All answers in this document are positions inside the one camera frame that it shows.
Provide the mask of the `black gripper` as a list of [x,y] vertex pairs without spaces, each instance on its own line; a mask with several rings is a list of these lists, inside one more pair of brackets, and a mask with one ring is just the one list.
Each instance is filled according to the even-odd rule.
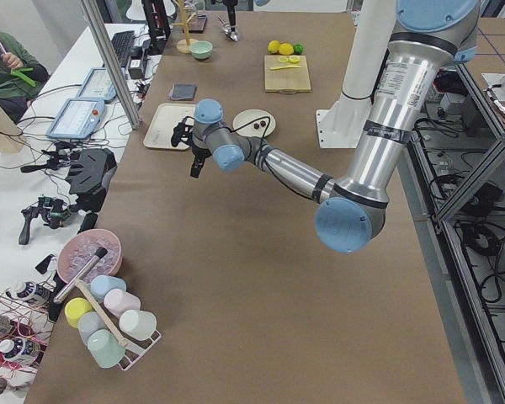
[[194,154],[194,160],[190,168],[190,176],[193,178],[199,178],[205,165],[205,160],[211,157],[211,151],[205,142],[196,136],[192,137],[191,147]]
[[222,2],[226,6],[228,12],[231,32],[235,32],[237,27],[236,6],[238,5],[238,0],[223,0]]

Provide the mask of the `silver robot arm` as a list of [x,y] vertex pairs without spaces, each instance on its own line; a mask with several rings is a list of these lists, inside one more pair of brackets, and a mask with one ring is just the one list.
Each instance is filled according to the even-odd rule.
[[317,203],[318,238],[339,253],[366,247],[383,229],[387,193],[402,152],[439,70],[470,59],[480,17],[477,1],[397,1],[388,56],[371,111],[348,154],[344,172],[333,177],[271,145],[263,136],[240,136],[223,120],[221,104],[200,100],[189,144],[191,174],[211,157],[230,172],[249,162],[304,199]]

